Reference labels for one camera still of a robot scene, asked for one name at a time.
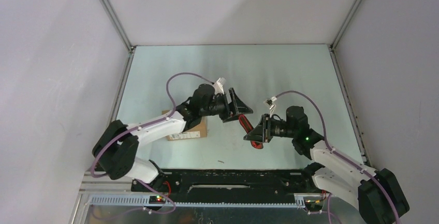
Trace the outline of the red black utility knife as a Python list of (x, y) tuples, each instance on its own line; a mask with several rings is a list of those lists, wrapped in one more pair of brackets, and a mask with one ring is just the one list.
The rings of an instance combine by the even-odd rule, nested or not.
[[(245, 115), (243, 114), (239, 115), (238, 121), (247, 134), (254, 129), (253, 125), (249, 122), (249, 120)], [(262, 143), (255, 142), (253, 140), (250, 141), (250, 143), (253, 148), (258, 150), (261, 150), (264, 147)]]

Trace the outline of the brown cardboard express box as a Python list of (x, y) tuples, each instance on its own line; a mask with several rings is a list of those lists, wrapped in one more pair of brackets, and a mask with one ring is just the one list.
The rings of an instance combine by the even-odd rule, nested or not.
[(162, 137), (168, 141), (198, 139), (207, 137), (207, 121), (205, 117), (192, 118), (188, 114), (175, 110), (172, 116), (168, 116), (170, 110), (163, 110), (165, 127), (161, 129)]

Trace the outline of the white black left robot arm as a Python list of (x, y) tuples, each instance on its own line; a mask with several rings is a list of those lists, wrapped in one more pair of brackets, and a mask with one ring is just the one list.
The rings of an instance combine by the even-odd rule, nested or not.
[(160, 168), (151, 160), (137, 156), (138, 148), (151, 142), (182, 133), (200, 124), (205, 116), (217, 115), (222, 122), (238, 120), (253, 110), (235, 93), (221, 93), (213, 84), (201, 84), (185, 102), (145, 124), (112, 121), (92, 149), (92, 155), (112, 180), (130, 177), (142, 181), (151, 191), (164, 184)]

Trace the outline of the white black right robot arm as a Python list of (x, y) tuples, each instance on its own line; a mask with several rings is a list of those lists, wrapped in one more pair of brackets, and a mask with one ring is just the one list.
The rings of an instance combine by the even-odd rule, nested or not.
[(297, 153), (313, 161), (301, 178), (303, 189), (335, 194), (357, 209), (366, 223), (396, 223), (410, 210), (393, 172), (376, 170), (327, 146), (324, 137), (309, 126), (303, 107), (287, 108), (284, 120), (263, 114), (256, 127), (244, 115), (238, 120), (246, 131), (244, 139), (254, 147), (261, 148), (274, 137), (291, 138)]

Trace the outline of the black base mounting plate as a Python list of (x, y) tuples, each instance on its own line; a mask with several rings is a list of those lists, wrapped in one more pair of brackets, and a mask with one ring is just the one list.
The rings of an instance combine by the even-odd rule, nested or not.
[(299, 203), (297, 197), (320, 202), (329, 196), (312, 181), (311, 164), (304, 169), (232, 170), (162, 169), (149, 186), (182, 204), (275, 205)]

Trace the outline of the aluminium frame rail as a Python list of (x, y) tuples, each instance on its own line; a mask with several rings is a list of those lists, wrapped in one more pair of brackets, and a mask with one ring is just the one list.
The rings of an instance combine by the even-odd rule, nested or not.
[(307, 207), (307, 197), (338, 197), (356, 208), (366, 223), (393, 223), (408, 206), (395, 175), (387, 169), (348, 167), (322, 162), (303, 169), (162, 169), (151, 183), (137, 176), (112, 180), (86, 173), (71, 223), (86, 221), (99, 205), (128, 206), (131, 214), (171, 214), (181, 207)]

